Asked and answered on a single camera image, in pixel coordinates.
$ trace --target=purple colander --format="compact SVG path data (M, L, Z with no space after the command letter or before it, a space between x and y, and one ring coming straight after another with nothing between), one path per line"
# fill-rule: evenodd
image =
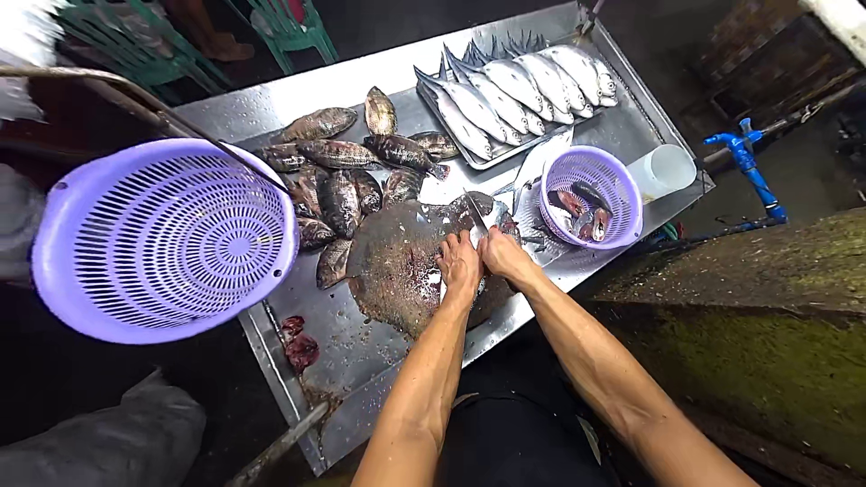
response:
M229 147L281 182L256 156ZM288 274L298 242L284 192L206 140L156 140L54 185L33 276L51 311L83 334L175 341L264 299Z
M594 186L611 206L611 223L601 242L578 238L557 219L551 218L547 192L570 191L572 183L579 180ZM547 227L569 244L607 250L633 244L641 236L643 201L640 191L623 163L597 147L571 146L547 164L541 174L540 201L541 217Z

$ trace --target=blue pipe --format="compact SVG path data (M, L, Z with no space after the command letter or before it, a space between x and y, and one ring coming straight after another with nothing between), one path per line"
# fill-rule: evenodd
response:
M704 144L724 143L727 145L740 171L746 175L746 178L755 187L761 203L764 204L766 215L770 218L786 222L788 215L785 207L779 204L779 200L770 191L763 176L760 175L758 165L752 155L752 143L760 140L763 137L763 133L760 130L751 130L751 122L751 119L743 119L740 122L740 126L743 127L743 135L717 133L712 137L707 137L704 140Z

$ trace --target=fish fin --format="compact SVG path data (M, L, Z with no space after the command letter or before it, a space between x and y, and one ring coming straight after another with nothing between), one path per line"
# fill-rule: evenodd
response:
M446 166L445 164L437 164L430 170L430 174L440 181L444 181L449 173L451 173L451 166Z

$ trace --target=small purple basket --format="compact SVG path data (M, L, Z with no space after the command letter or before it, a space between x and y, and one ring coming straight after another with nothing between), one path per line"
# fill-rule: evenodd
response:
M165 139L78 167L51 189L33 275L51 311L81 333L159 343L264 299L298 243L285 193L206 140Z
M569 190L575 181L594 186L611 205L613 214L604 239L586 242L550 215L547 192ZM557 237L569 244L607 250L637 241L643 228L643 201L634 179L619 159L592 146L572 146L541 174L541 216Z

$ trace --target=clear plastic cup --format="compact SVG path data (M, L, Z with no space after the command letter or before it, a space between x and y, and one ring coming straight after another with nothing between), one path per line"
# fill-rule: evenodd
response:
M656 147L626 169L637 183L644 204L688 187L698 174L692 156L670 144Z

